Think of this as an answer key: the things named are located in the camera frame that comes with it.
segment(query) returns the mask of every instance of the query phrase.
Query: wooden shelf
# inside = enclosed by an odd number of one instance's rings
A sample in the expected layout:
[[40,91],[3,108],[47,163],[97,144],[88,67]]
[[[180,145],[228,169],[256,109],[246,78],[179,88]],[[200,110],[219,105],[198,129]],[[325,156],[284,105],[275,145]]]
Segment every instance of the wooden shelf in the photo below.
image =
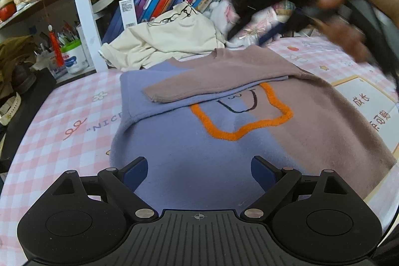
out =
[[27,4],[24,8],[16,12],[8,20],[2,22],[0,24],[0,29],[25,20],[33,13],[37,12],[38,10],[41,10],[43,8],[43,3],[45,4],[45,6],[48,6],[56,1],[58,0],[37,0],[36,2],[31,2]]

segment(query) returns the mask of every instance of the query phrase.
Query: sign with chinese text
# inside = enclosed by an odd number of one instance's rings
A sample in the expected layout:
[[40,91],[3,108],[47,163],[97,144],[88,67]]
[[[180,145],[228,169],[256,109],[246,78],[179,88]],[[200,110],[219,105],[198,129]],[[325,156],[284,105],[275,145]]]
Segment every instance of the sign with chinese text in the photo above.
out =
[[333,85],[366,117],[394,156],[399,158],[399,111],[394,99],[357,75]]

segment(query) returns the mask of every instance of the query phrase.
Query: metal screw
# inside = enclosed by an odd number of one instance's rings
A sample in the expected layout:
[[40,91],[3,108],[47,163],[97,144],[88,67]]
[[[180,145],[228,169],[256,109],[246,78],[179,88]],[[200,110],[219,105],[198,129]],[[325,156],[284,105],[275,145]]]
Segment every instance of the metal screw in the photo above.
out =
[[138,218],[147,219],[153,216],[155,212],[150,208],[141,208],[140,210],[136,211],[136,216]]
[[263,211],[258,208],[249,208],[244,212],[246,216],[251,219],[261,218],[263,216]]

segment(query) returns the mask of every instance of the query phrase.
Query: pen holder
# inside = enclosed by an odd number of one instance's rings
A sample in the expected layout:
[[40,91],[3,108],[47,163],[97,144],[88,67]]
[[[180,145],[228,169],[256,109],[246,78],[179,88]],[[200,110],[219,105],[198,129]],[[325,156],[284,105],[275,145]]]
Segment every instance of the pen holder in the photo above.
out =
[[71,75],[77,74],[89,66],[80,40],[64,45],[61,48],[61,54],[65,67]]

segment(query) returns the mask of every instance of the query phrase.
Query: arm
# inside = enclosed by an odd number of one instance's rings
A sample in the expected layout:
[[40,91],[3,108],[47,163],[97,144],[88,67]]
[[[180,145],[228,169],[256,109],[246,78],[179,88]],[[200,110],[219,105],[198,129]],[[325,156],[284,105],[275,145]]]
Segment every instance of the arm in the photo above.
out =
[[[345,0],[318,0],[317,5],[322,9],[335,8]],[[399,28],[398,0],[370,0],[377,8],[384,12]],[[323,23],[318,21],[318,28],[330,41],[341,46],[357,62],[367,61],[369,52],[362,44],[363,34],[354,26],[349,26],[344,20],[333,19]]]

